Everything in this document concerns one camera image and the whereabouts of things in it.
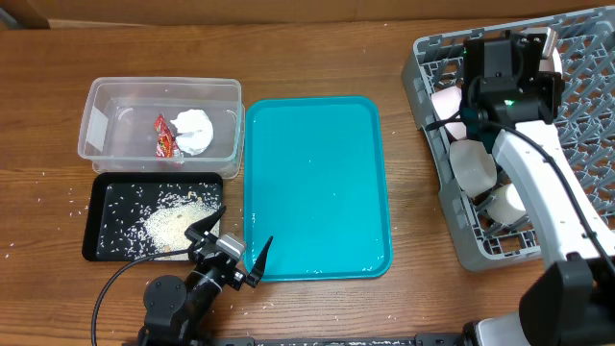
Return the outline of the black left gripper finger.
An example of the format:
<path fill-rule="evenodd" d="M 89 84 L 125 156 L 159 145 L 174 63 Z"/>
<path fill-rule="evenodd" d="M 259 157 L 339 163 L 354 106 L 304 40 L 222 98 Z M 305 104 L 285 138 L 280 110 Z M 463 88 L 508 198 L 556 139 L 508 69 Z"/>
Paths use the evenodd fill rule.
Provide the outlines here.
<path fill-rule="evenodd" d="M 227 207 L 223 206 L 210 216 L 192 223 L 185 230 L 184 235 L 189 240 L 217 240 L 219 236 L 215 235 L 212 230 L 220 221 L 226 210 Z"/>
<path fill-rule="evenodd" d="M 247 277 L 247 285 L 249 285 L 250 287 L 256 287 L 261 281 L 262 277 L 264 276 L 267 256 L 268 256 L 268 252 L 272 244 L 272 241 L 273 241 L 273 237 L 270 236 L 267 239 L 267 242 L 265 243 L 261 252 L 259 253 L 257 260 L 255 261 L 254 266 Z"/>

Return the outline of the large white plate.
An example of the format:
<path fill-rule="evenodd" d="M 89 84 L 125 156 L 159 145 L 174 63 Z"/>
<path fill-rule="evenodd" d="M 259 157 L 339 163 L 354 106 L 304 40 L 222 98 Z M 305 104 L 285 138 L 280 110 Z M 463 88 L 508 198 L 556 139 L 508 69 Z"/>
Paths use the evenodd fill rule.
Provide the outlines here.
<path fill-rule="evenodd" d="M 560 75 L 563 74 L 562 61 L 556 48 L 553 49 L 548 58 L 540 61 L 539 70 L 541 72 L 556 72 Z"/>

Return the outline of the red snack wrapper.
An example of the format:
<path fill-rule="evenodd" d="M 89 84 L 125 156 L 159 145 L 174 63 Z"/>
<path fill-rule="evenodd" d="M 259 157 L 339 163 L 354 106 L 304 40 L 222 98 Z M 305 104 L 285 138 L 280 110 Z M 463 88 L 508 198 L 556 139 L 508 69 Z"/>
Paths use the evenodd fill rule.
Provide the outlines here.
<path fill-rule="evenodd" d="M 158 134 L 156 157 L 175 159 L 182 158 L 184 155 L 172 131 L 169 129 L 166 119 L 161 113 L 155 121 L 154 128 Z"/>

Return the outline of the white napkin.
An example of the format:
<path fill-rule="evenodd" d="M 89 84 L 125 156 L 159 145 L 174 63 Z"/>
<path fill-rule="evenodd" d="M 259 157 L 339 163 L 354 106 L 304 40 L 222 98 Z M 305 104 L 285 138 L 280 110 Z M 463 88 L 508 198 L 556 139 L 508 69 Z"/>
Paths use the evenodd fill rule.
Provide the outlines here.
<path fill-rule="evenodd" d="M 202 110 L 180 112 L 171 124 L 176 128 L 179 148 L 191 156 L 202 154 L 213 140 L 213 125 Z"/>

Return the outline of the pink bowl with rice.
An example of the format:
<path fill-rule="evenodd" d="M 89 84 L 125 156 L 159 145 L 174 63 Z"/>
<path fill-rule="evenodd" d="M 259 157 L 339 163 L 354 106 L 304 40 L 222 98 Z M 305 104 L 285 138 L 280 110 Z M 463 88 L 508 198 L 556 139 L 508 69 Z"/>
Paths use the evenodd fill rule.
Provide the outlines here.
<path fill-rule="evenodd" d="M 450 86 L 436 91 L 431 97 L 431 103 L 438 120 L 447 120 L 455 116 L 462 100 L 462 91 L 458 86 Z M 466 127 L 461 122 L 451 122 L 444 128 L 454 140 L 466 138 Z"/>

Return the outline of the grey white bowl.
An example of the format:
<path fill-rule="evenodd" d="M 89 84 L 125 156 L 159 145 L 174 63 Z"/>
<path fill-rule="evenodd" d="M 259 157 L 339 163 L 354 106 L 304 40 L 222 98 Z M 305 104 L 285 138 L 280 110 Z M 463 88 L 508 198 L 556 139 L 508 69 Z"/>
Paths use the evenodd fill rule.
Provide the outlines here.
<path fill-rule="evenodd" d="M 474 198 L 492 188 L 497 182 L 493 157 L 479 141 L 463 139 L 450 146 L 450 164 L 459 187 Z"/>

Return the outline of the white paper cup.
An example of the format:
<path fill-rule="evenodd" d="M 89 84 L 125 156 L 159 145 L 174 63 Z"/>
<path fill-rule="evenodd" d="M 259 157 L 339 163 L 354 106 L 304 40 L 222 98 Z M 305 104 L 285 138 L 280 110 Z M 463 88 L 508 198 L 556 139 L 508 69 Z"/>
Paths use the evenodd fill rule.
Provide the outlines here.
<path fill-rule="evenodd" d="M 495 222 L 510 225 L 526 215 L 526 209 L 513 184 L 503 185 L 491 196 L 494 200 L 486 208 L 486 213 Z"/>

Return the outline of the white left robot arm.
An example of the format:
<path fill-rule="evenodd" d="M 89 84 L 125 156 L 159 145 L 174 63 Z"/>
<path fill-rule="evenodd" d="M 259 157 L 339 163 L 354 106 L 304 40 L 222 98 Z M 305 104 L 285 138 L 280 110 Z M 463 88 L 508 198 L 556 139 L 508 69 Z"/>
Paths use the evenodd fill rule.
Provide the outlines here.
<path fill-rule="evenodd" d="M 255 287 L 264 276 L 273 239 L 267 239 L 251 271 L 242 272 L 237 265 L 246 244 L 231 234 L 212 233 L 225 211 L 222 207 L 185 230 L 190 241 L 187 254 L 195 263 L 185 279 L 165 275 L 147 286 L 139 345 L 210 345 L 212 342 L 200 326 L 223 288 L 239 290 L 245 284 Z"/>

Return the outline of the grey dishwasher rack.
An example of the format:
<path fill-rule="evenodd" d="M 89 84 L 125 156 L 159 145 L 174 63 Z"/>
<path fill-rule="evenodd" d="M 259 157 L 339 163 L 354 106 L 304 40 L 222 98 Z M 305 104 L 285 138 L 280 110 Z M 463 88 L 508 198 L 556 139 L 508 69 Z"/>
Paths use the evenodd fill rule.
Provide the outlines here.
<path fill-rule="evenodd" d="M 462 47 L 467 39 L 549 27 L 565 83 L 555 126 L 564 154 L 589 201 L 614 225 L 614 9 L 611 6 L 451 32 L 414 41 L 402 72 L 406 96 L 419 129 L 436 119 L 431 96 L 463 82 Z M 491 194 L 470 198 L 454 177 L 445 129 L 426 134 L 438 174 L 438 193 L 455 252 L 470 271 L 514 265 L 540 257 L 538 237 L 527 217 L 511 226 L 490 219 Z"/>

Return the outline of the black rectangular tray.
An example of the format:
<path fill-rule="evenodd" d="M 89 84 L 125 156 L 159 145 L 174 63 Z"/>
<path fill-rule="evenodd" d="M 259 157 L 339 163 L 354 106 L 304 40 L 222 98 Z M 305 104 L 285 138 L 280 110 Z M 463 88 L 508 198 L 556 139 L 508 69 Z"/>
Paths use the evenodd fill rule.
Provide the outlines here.
<path fill-rule="evenodd" d="M 182 250 L 191 223 L 222 206 L 215 173 L 103 173 L 95 178 L 82 255 L 88 261 L 131 261 Z"/>

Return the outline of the clear plastic bin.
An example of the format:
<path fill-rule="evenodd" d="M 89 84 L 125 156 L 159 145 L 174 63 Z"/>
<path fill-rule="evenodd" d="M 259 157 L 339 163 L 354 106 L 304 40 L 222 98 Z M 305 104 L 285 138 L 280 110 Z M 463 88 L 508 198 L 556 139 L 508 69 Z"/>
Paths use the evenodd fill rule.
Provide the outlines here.
<path fill-rule="evenodd" d="M 183 111 L 201 110 L 213 138 L 201 154 L 156 156 L 160 115 L 170 123 Z M 78 154 L 103 172 L 212 172 L 224 179 L 240 170 L 245 109 L 235 79 L 196 77 L 104 77 L 89 90 Z"/>

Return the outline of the teal plastic tray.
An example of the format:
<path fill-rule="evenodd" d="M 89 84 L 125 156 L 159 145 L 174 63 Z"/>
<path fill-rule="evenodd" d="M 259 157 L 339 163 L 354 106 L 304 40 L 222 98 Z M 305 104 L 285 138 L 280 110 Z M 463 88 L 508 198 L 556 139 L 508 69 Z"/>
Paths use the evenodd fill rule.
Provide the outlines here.
<path fill-rule="evenodd" d="M 246 113 L 244 263 L 267 282 L 370 279 L 393 261 L 381 123 L 364 96 L 263 99 Z"/>

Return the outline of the black rail at bottom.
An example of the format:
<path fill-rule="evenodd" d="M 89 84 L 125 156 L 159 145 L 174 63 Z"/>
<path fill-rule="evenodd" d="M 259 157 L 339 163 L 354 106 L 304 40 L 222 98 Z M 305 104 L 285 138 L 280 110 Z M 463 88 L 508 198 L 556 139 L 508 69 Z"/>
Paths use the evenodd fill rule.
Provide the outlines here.
<path fill-rule="evenodd" d="M 191 341 L 190 345 L 213 346 L 472 346 L 471 338 L 462 334 L 416 334 L 400 337 L 367 338 L 291 338 L 254 339 L 250 336 L 233 338 L 207 338 L 205 341 Z"/>

